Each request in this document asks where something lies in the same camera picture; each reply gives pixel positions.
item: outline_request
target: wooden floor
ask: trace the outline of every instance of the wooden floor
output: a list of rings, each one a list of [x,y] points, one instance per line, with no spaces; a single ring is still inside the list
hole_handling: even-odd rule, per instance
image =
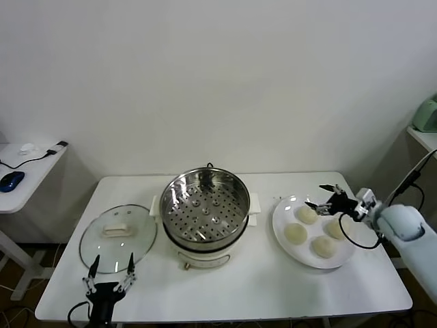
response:
[[[387,252],[391,256],[396,255],[396,251],[390,245],[385,245]],[[30,255],[33,255],[34,249],[25,249]],[[60,249],[57,258],[60,257],[63,249]],[[43,259],[42,265],[44,267],[50,267],[53,263],[53,256],[55,255],[55,249],[50,249],[47,251],[46,256]],[[4,286],[14,287],[19,280],[19,277],[23,270],[11,260],[8,261],[6,266],[0,272],[0,284]],[[368,321],[363,323],[360,328],[379,328],[379,327],[387,327],[387,328],[430,328],[437,327],[437,307],[433,304],[433,302],[429,299],[429,297],[424,293],[423,289],[417,284],[414,277],[408,270],[400,270],[399,275],[404,281],[412,299],[413,299],[413,310],[427,310],[436,314],[436,316],[432,316],[432,314],[428,314],[425,312],[415,312],[413,315],[410,314],[410,317],[414,317],[414,322],[410,322],[410,317],[405,318],[404,322],[406,324],[402,324],[398,322],[397,325],[395,320],[395,316],[400,317],[408,314],[405,313],[396,313],[396,314],[379,314],[370,318]],[[0,311],[6,311],[8,308],[21,305],[27,306],[32,310],[35,310],[38,301],[46,288],[47,282],[34,281],[32,283],[32,289],[26,292],[26,295],[22,301],[13,302],[10,301],[11,292],[9,290],[0,288]],[[16,314],[20,311],[20,308],[12,308],[11,310],[6,311],[6,316],[9,320],[14,318]],[[24,312],[20,313],[10,324],[10,328],[22,328],[25,324],[26,314]],[[341,318],[332,318],[330,320],[331,324],[334,325]],[[273,321],[261,321],[258,323],[197,323],[197,324],[173,324],[173,325],[126,325],[125,327],[130,328],[140,328],[140,327],[185,327],[185,328],[322,328],[322,319],[312,319],[312,320],[273,320]],[[0,328],[7,327],[6,321],[3,316],[0,316]],[[26,328],[55,328],[55,327],[69,327],[67,323],[47,323],[39,321],[35,318],[33,314],[29,316],[29,321],[26,325]]]

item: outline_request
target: cable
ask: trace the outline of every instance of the cable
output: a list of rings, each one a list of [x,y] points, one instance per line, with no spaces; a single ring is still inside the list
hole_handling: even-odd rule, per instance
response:
[[[342,226],[342,224],[341,224],[341,219],[343,219],[343,216],[345,215],[345,213],[342,213],[341,215],[340,215],[340,217],[339,217],[339,225],[340,225],[340,229],[341,229],[341,232],[343,232],[343,234],[344,234],[344,236],[346,237],[346,239],[348,239],[352,244],[354,244],[355,246],[357,246],[357,247],[360,247],[360,248],[363,248],[363,249],[375,249],[375,248],[377,248],[379,245],[380,245],[380,243],[382,242],[382,238],[380,238],[380,237],[378,237],[378,240],[376,241],[376,243],[375,243],[375,245],[373,245],[373,246],[362,246],[362,245],[360,245],[360,244],[358,244],[358,243],[356,243],[356,242],[354,242],[347,234],[346,234],[346,231],[344,231],[344,229],[343,229],[343,226]]]
[[[67,321],[68,321],[68,324],[70,325],[70,327],[78,328],[77,326],[75,326],[75,325],[72,323],[72,321],[71,321],[71,315],[72,315],[73,311],[75,311],[75,309],[77,309],[77,308],[79,308],[79,307],[81,307],[82,305],[85,305],[85,304],[88,304],[88,318],[90,317],[89,309],[90,309],[90,306],[91,306],[91,305],[89,304],[89,302],[88,302],[88,301],[84,301],[84,302],[77,303],[75,306],[73,306],[73,307],[70,309],[70,311],[68,311],[68,314],[67,314]]]
[[[417,178],[421,175],[422,169],[427,165],[429,159],[437,152],[437,149],[432,150],[428,152],[422,159],[408,172],[408,174],[405,176],[405,178],[399,183],[399,185],[390,193],[390,195],[385,199],[384,203],[387,204],[389,202],[389,205],[393,203],[393,200],[400,194],[402,194],[412,183],[417,180]]]
[[[38,159],[28,159],[27,161],[24,161],[21,164],[18,164],[17,166],[13,166],[13,167],[8,165],[8,164],[6,164],[6,163],[4,163],[4,162],[2,162],[2,161],[0,161],[0,164],[4,165],[6,167],[9,167],[10,169],[18,169],[20,166],[22,166],[22,165],[24,165],[24,164],[26,164],[28,162],[39,161],[40,159],[45,159],[47,156],[50,156],[50,154],[46,153],[46,154],[44,154],[44,156],[41,156]]]
[[[415,184],[415,183],[412,183],[412,184],[411,184],[411,187],[416,188],[417,190],[419,190],[420,193],[421,193],[421,195],[422,195],[421,203],[420,203],[419,207],[417,208],[417,210],[420,212],[421,209],[422,209],[422,207],[423,207],[423,203],[425,203],[425,192],[423,191],[423,189],[422,189],[419,185],[417,185],[417,184]],[[397,196],[395,196],[395,197],[393,197],[393,198],[391,199],[391,201],[389,202],[389,206],[391,206],[391,204],[392,204],[393,201],[396,199],[396,197],[397,197]]]
[[[6,321],[6,326],[5,327],[11,328],[11,325],[10,325],[10,322],[9,322],[7,316],[6,316],[6,313],[2,311],[1,314],[3,315],[3,317],[5,318],[5,321]]]
[[[55,267],[55,263],[56,263],[56,255],[57,255],[57,252],[59,251],[59,248],[61,247],[61,245],[62,245],[62,244],[59,244],[59,245],[57,246],[57,249],[56,249],[56,252],[55,252],[55,256],[53,256],[52,267]],[[42,279],[42,280],[41,280],[40,282],[38,282],[37,284],[35,284],[35,285],[33,285],[32,287],[29,287],[28,289],[26,289],[25,292],[28,291],[28,290],[31,290],[31,289],[37,288],[40,284],[42,284],[43,282],[45,282],[47,279],[50,279],[50,278]],[[10,287],[4,286],[4,285],[0,285],[0,288],[10,290],[11,292],[14,292],[15,290],[17,290],[17,289],[13,289],[13,288],[10,288]]]
[[[27,161],[24,161],[24,162],[18,164],[17,166],[11,166],[11,165],[8,165],[8,164],[6,164],[6,163],[4,163],[4,162],[2,162],[2,161],[0,161],[0,164],[4,165],[4,166],[6,166],[6,167],[9,167],[10,169],[18,169],[21,165],[24,165],[24,164],[26,164],[26,163],[28,163],[28,162],[39,161],[39,160],[41,160],[41,159],[45,159],[46,157],[48,157],[48,156],[50,156],[50,155],[57,154],[59,151],[62,150],[62,148],[66,147],[66,146],[68,146],[68,142],[60,141],[60,142],[58,142],[56,145],[50,147],[50,148],[46,151],[46,153],[45,153],[43,156],[41,156],[40,158],[38,158],[38,159],[28,159]]]
[[[21,309],[21,310],[18,311],[18,313],[12,319],[8,320],[7,317],[5,316],[5,314],[7,312],[15,310],[15,309]],[[25,320],[25,323],[23,325],[23,328],[25,328],[27,326],[27,323],[29,322],[29,318],[30,318],[29,313],[32,313],[33,315],[35,314],[35,312],[30,307],[22,306],[22,305],[13,305],[13,306],[1,311],[1,313],[3,314],[3,316],[6,319],[6,325],[4,325],[3,328],[9,327],[11,322],[14,321],[16,318],[18,318],[18,316],[21,314],[21,312],[24,312],[24,311],[26,311],[25,312],[26,313],[26,320]]]
[[[420,191],[421,195],[422,195],[422,199],[421,199],[421,204],[419,205],[419,207],[417,208],[417,210],[420,212],[422,207],[423,207],[423,203],[425,203],[425,193],[423,192],[423,189],[421,187],[419,187],[417,184],[413,183],[411,185],[411,187],[416,188],[417,190]]]

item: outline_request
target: blue computer mouse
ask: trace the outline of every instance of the blue computer mouse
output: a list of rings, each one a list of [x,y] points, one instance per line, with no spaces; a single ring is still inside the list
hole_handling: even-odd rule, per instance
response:
[[[13,171],[6,174],[0,180],[0,191],[2,193],[9,193],[10,191],[13,191],[24,177],[25,173],[21,171]]]

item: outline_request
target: dough ball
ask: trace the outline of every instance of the dough ball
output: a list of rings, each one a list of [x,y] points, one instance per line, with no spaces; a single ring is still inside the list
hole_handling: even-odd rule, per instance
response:
[[[317,255],[323,258],[332,258],[337,252],[334,240],[328,236],[318,236],[311,242]]]
[[[299,208],[297,212],[297,217],[299,220],[306,224],[313,224],[318,219],[317,213],[308,206],[302,206],[301,208]]]
[[[350,220],[348,220],[345,217],[343,217],[343,219],[341,219],[341,226],[343,227],[344,232],[349,235],[349,232],[350,232]],[[338,218],[332,219],[326,225],[326,231],[328,232],[328,234],[331,237],[333,237],[335,239],[339,239],[340,241],[344,241],[346,239],[346,237],[344,236],[343,232],[340,229],[340,222],[339,222]]]
[[[302,245],[308,238],[307,229],[299,223],[290,223],[284,229],[286,239],[295,245]]]

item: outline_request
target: robotic arm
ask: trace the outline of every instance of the robotic arm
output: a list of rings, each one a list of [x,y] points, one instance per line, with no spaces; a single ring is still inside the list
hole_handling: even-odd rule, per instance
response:
[[[416,277],[434,303],[437,303],[437,234],[426,223],[420,212],[411,206],[386,207],[377,200],[372,190],[362,188],[357,200],[351,200],[338,185],[322,185],[320,188],[333,192],[326,204],[307,205],[318,215],[344,213],[355,222],[363,222],[385,236],[399,251],[405,265]]]

